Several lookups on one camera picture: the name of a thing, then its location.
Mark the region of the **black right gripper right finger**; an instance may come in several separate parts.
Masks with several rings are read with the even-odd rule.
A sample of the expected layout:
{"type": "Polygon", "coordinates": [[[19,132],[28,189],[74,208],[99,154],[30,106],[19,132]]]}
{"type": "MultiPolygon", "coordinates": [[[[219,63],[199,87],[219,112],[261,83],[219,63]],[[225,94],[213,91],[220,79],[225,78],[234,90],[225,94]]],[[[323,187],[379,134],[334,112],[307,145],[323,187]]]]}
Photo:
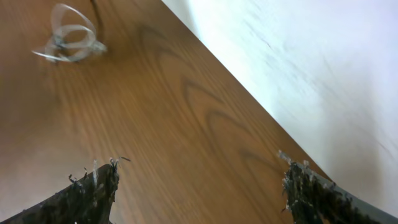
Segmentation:
{"type": "Polygon", "coordinates": [[[289,169],[282,179],[287,194],[285,210],[294,223],[397,223],[397,218],[360,200],[309,168],[309,162],[293,161],[279,151],[289,169]]]}

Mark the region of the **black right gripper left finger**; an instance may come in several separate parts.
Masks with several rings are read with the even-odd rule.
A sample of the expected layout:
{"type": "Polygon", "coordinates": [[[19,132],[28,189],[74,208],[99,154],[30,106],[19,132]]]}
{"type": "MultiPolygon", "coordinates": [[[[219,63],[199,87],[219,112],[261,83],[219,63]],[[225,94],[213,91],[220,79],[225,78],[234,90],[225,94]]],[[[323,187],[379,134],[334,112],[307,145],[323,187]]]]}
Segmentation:
{"type": "Polygon", "coordinates": [[[110,158],[101,167],[94,161],[91,173],[81,179],[70,175],[68,187],[1,224],[111,224],[121,159],[110,158]]]}

